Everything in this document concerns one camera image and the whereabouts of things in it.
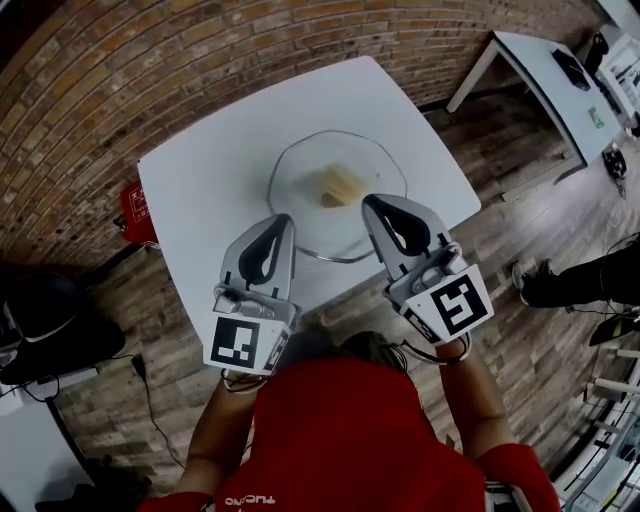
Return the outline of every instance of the table leg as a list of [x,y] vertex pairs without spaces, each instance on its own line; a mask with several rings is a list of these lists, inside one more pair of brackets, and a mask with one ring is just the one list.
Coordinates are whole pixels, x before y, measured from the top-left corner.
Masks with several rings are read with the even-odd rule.
[[518,185],[517,187],[512,188],[508,192],[505,192],[504,194],[502,194],[502,199],[504,201],[512,201],[513,199],[520,197],[525,192],[528,192],[529,190],[532,190],[537,186],[542,185],[543,183],[546,183],[547,181],[551,181],[553,179],[556,179],[562,176],[567,172],[570,172],[582,167],[584,167],[584,164],[582,163],[582,159],[574,155],[571,158],[567,160],[563,160],[559,164],[554,165],[553,167],[539,174],[535,178],[530,179],[529,181],[525,181],[522,185]]
[[487,46],[487,49],[478,59],[478,62],[475,63],[475,65],[467,75],[467,78],[464,79],[462,85],[453,95],[453,98],[451,98],[451,101],[447,105],[447,110],[449,111],[449,113],[453,113],[458,110],[460,103],[464,101],[464,99],[467,97],[467,94],[469,94],[473,87],[478,83],[480,77],[484,74],[484,72],[487,70],[487,68],[493,62],[493,59],[495,59],[497,55],[498,43],[496,43],[495,41],[491,41],[489,43],[489,46]]

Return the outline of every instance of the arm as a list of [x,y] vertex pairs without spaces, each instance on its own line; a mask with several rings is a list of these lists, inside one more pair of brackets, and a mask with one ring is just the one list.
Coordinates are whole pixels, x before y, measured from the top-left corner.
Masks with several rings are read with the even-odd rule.
[[256,393],[229,393],[218,383],[189,445],[187,464],[174,492],[215,496],[220,484],[240,464],[247,442]]
[[[438,347],[437,353],[450,358],[462,350],[456,340]],[[517,442],[496,381],[477,350],[461,363],[441,367],[440,378],[467,457],[476,461],[496,446]]]

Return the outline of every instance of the red shirt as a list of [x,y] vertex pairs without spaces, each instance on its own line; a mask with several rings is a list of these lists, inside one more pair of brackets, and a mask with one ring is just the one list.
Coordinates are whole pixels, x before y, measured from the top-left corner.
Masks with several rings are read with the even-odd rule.
[[[485,480],[520,487],[533,512],[560,510],[528,446],[499,446],[473,463],[437,440],[405,375],[321,359],[260,390],[251,458],[221,486],[216,511],[480,512]],[[140,512],[197,512],[207,500],[176,494]]]

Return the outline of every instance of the black pants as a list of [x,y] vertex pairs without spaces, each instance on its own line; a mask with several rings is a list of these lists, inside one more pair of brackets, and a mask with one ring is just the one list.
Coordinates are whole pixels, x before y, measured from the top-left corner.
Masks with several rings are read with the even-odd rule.
[[558,276],[525,279],[522,297],[536,308],[613,300],[640,306],[640,242]]

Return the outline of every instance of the black chair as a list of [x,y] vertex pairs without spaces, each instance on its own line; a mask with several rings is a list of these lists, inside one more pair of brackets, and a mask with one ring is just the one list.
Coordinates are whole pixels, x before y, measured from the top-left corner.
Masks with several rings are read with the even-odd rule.
[[96,312],[67,278],[19,279],[8,287],[0,312],[0,347],[9,354],[2,360],[0,382],[21,385],[78,371],[109,359],[124,344],[120,328]]

